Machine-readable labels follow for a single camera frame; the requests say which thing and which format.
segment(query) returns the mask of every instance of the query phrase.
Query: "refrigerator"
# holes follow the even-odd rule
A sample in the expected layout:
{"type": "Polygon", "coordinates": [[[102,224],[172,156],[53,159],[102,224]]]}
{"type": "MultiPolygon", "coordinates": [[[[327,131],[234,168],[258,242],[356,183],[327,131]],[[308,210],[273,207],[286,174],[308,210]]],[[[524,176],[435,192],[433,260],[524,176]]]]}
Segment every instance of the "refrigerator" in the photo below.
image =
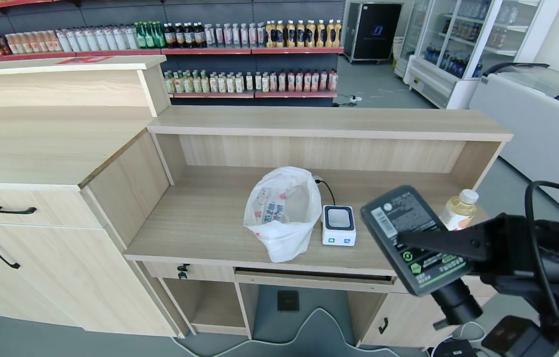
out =
{"type": "MultiPolygon", "coordinates": [[[[513,133],[500,152],[529,180],[559,183],[559,71],[504,63],[483,74],[469,104],[513,133]]],[[[559,190],[543,187],[559,203],[559,190]]]]}
{"type": "Polygon", "coordinates": [[[535,59],[558,9],[559,0],[416,0],[395,73],[436,107],[467,109],[485,70],[535,59]]]}

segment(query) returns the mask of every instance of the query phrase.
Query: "drawer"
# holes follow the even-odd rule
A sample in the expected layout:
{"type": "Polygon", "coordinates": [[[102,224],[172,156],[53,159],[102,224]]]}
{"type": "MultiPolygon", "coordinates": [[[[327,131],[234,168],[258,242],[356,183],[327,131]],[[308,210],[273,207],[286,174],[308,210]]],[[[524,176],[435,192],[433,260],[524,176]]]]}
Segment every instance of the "drawer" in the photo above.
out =
{"type": "Polygon", "coordinates": [[[235,276],[236,282],[239,283],[375,293],[391,291],[397,281],[395,276],[306,273],[268,269],[237,269],[235,276]]]}
{"type": "Polygon", "coordinates": [[[78,191],[0,189],[0,223],[101,228],[78,191]]]}
{"type": "Polygon", "coordinates": [[[233,267],[204,264],[143,262],[155,278],[235,282],[233,267]]]}

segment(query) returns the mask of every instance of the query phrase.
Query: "counter top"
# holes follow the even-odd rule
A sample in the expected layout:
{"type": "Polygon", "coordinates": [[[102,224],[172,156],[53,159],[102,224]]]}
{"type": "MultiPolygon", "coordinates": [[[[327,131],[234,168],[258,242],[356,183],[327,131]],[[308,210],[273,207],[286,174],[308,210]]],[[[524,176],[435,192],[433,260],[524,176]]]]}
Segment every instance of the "counter top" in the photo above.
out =
{"type": "Polygon", "coordinates": [[[83,70],[144,70],[167,60],[164,55],[76,57],[75,59],[22,59],[0,61],[1,74],[73,72],[83,70]],[[88,59],[88,63],[76,63],[88,59]]]}
{"type": "Polygon", "coordinates": [[[172,106],[148,125],[148,131],[474,141],[509,141],[513,136],[479,111],[236,106],[172,106]]]}
{"type": "Polygon", "coordinates": [[[152,119],[137,107],[0,108],[0,183],[80,185],[152,119]]]}

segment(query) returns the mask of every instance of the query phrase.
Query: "black cable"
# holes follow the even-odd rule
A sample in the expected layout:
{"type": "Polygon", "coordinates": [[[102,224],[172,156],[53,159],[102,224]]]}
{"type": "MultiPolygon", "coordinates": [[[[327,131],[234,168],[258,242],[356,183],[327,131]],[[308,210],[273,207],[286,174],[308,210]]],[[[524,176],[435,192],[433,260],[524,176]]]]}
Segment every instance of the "black cable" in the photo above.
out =
{"type": "Polygon", "coordinates": [[[539,285],[544,291],[546,295],[546,299],[549,301],[549,305],[551,305],[551,309],[555,319],[557,320],[556,323],[559,327],[559,307],[555,300],[555,296],[553,296],[553,292],[551,290],[551,284],[549,280],[546,278],[546,271],[543,266],[542,256],[540,255],[540,247],[537,244],[536,232],[535,232],[535,215],[533,213],[533,192],[537,187],[546,186],[552,187],[554,189],[559,190],[559,183],[550,182],[550,181],[533,181],[531,182],[528,187],[526,188],[526,194],[524,195],[524,209],[526,210],[526,225],[527,225],[527,232],[531,241],[531,249],[533,250],[533,255],[535,257],[535,268],[536,268],[536,278],[539,280],[539,285]]]}
{"type": "Polygon", "coordinates": [[[330,189],[330,186],[324,180],[315,180],[315,183],[323,183],[324,185],[326,185],[326,187],[328,188],[328,191],[330,192],[330,196],[332,197],[332,205],[336,206],[335,195],[332,193],[332,190],[330,189]]]}

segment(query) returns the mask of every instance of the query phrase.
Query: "checkout counter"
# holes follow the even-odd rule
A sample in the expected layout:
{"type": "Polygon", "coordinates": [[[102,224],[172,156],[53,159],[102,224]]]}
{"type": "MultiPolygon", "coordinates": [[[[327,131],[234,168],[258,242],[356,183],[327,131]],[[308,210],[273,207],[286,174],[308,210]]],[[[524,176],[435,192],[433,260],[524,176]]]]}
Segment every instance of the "checkout counter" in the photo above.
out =
{"type": "MultiPolygon", "coordinates": [[[[452,332],[434,330],[438,305],[407,294],[362,224],[354,247],[323,245],[317,225],[305,253],[273,263],[244,206],[292,165],[355,214],[402,184],[439,210],[476,189],[510,131],[478,111],[171,106],[164,60],[0,63],[1,316],[251,339],[259,286],[281,285],[346,291],[356,346],[452,332]]],[[[481,305],[496,293],[464,280],[481,305]]]]}

